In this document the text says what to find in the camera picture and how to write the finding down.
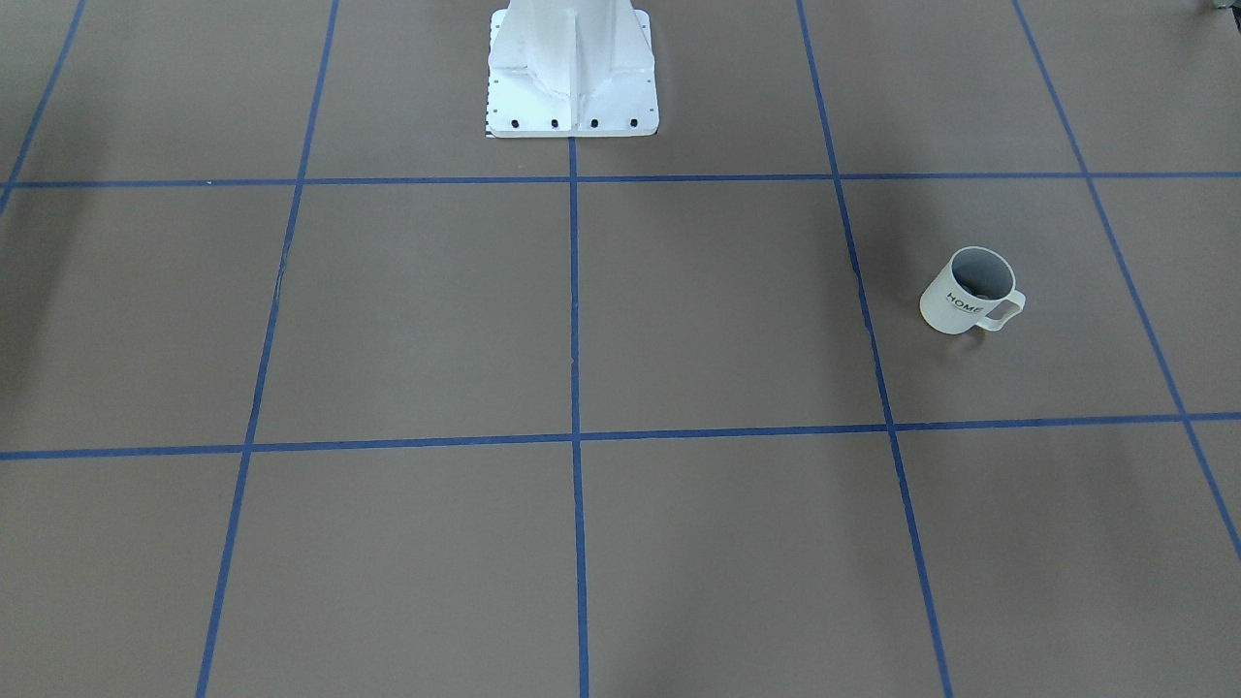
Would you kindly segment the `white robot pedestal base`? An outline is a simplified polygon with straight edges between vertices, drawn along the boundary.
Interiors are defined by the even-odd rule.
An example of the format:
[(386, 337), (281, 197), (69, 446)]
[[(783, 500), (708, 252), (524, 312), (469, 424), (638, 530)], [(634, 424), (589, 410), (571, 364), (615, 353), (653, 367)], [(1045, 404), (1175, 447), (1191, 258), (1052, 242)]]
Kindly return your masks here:
[(652, 17), (629, 1), (510, 1), (489, 21), (486, 137), (654, 137)]

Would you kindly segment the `white mug with HOME text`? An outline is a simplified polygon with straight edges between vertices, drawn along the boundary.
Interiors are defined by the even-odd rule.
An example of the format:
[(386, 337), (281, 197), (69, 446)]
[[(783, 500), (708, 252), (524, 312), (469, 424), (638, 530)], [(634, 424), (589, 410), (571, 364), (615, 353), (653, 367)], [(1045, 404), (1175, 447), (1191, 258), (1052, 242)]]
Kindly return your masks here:
[(1025, 306), (1009, 261), (980, 246), (957, 250), (920, 297), (926, 324), (948, 335), (1001, 332)]

